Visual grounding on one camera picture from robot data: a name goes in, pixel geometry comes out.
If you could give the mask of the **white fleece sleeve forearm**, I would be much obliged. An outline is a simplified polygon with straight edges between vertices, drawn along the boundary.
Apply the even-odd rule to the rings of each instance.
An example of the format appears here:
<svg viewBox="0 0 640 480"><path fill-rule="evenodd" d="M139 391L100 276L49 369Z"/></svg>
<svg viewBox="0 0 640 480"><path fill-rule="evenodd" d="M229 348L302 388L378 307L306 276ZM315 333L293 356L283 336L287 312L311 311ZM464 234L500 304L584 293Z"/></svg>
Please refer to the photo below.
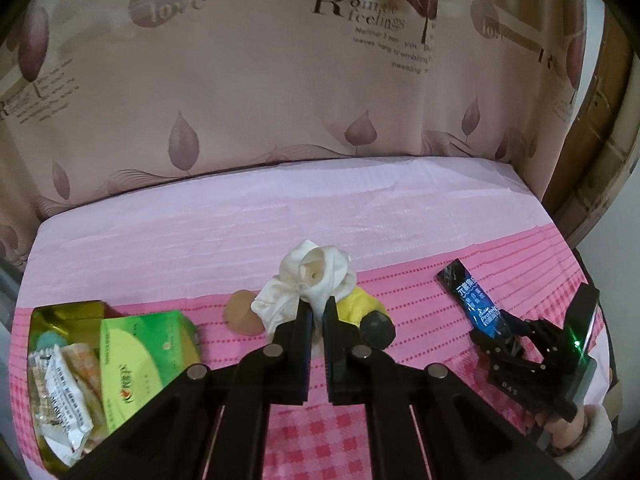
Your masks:
<svg viewBox="0 0 640 480"><path fill-rule="evenodd" d="M585 479L608 455L613 433L608 413L602 405L585 405L586 426L576 444L562 451L555 461L573 479Z"/></svg>

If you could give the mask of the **person's right hand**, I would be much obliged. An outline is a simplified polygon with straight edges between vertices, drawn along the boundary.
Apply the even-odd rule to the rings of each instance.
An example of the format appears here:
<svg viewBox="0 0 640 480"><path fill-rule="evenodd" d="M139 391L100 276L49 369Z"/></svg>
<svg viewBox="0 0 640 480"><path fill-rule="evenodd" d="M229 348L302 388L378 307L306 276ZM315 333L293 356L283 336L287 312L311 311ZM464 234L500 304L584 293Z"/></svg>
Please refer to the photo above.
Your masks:
<svg viewBox="0 0 640 480"><path fill-rule="evenodd" d="M587 423L585 407L579 405L575 417L568 422L560 415L539 412L535 422L551 434L551 445L560 451L566 451L582 438Z"/></svg>

